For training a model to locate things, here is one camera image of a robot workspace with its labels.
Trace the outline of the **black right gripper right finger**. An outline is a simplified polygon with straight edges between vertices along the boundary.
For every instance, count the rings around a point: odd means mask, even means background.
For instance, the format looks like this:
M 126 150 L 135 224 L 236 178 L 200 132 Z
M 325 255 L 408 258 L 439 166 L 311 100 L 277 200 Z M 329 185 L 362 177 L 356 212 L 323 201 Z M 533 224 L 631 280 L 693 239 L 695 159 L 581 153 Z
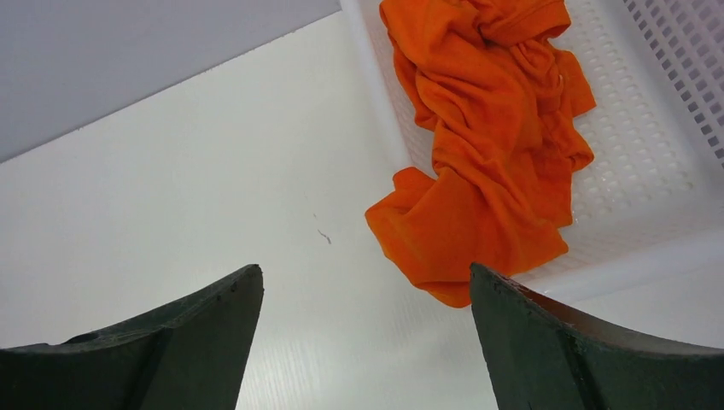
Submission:
M 471 312 L 501 409 L 720 409 L 723 352 L 612 324 L 480 264 Z

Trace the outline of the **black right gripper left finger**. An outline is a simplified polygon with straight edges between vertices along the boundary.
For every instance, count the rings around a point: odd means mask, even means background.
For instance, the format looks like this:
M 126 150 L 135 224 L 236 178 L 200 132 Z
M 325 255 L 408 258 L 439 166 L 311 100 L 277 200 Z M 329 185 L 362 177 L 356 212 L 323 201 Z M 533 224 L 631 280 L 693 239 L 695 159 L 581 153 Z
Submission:
M 4 409 L 233 409 L 260 317 L 259 266 L 64 343 L 1 352 Z

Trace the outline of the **orange t-shirt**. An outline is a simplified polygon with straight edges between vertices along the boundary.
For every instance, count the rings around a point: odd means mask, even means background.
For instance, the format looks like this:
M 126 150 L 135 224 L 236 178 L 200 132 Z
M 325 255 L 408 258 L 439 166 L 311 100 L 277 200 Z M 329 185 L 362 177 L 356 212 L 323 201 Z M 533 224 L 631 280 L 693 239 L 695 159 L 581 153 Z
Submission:
M 470 266 L 511 276 L 566 253 L 572 177 L 594 158 L 575 129 L 596 102 L 552 39 L 562 1 L 383 1 L 380 16 L 414 121 L 433 134 L 432 175 L 398 171 L 365 214 L 410 283 L 470 304 Z

